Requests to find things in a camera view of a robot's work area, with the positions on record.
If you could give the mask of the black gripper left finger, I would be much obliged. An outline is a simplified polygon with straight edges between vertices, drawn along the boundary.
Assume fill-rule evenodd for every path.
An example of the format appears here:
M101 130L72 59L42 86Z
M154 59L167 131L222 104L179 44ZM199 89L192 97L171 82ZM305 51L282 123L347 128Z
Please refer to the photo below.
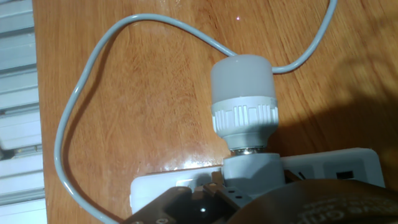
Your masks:
M220 171L211 173L211 181L191 190L172 187L129 218L125 224L224 224L252 197L236 187L225 186Z

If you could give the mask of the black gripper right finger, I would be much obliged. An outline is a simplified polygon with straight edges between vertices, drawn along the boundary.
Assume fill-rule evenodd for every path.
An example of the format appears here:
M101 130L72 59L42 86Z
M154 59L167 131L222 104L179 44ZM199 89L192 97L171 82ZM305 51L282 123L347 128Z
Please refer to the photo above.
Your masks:
M298 182L298 181L302 181L305 180L297 175L295 175L293 172L291 172L290 170L285 170L284 171L284 177L285 177L285 183L286 184L290 184L292 182Z

